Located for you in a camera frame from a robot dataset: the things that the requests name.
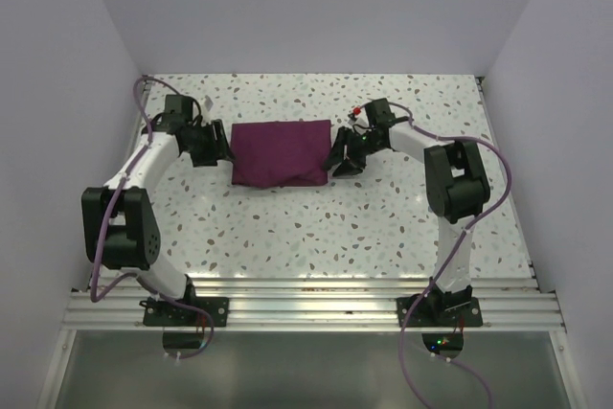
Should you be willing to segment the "purple cloth mat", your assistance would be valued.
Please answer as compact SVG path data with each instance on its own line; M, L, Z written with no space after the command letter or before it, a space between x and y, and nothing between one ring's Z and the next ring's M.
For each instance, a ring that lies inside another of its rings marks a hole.
M331 149L331 122L285 121L234 124L232 183L257 189L321 187Z

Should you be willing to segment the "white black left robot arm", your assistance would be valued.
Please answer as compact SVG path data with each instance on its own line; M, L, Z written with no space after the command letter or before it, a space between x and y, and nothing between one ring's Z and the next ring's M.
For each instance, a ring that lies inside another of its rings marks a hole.
M177 325L192 323L199 302L187 294L190 278L161 255L161 232L151 195L181 154L195 168L232 162L222 121L211 120L192 97L169 94L164 110L145 118L136 150L103 186L81 196L85 248L93 263L90 299L97 303L118 283L134 278L168 298L165 312Z

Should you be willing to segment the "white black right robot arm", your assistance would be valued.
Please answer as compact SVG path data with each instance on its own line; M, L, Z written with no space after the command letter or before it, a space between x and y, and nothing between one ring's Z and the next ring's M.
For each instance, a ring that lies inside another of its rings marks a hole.
M355 176L367 157L389 149L421 162L425 195L438 219L435 271L423 294L398 298L398 320L408 327L445 327L464 318L481 326L469 270L472 220L490 200L490 186L478 143L438 138L414 126L410 111L399 117L393 102L378 99L356 107L350 125L338 129L323 169L334 177Z

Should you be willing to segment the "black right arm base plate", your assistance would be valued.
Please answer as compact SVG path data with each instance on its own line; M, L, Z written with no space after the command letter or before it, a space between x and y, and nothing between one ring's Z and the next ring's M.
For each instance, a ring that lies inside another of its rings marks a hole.
M434 307L422 300L413 310L407 322L408 328L480 328L484 325L479 300L475 297L458 307Z

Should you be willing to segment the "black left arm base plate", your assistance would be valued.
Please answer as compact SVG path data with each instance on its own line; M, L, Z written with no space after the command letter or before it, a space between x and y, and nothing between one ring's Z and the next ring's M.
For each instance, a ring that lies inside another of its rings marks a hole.
M187 307L180 307L162 300L147 298L139 302L145 310L143 325L146 327L194 327L202 325L224 328L230 312L227 297L196 297Z

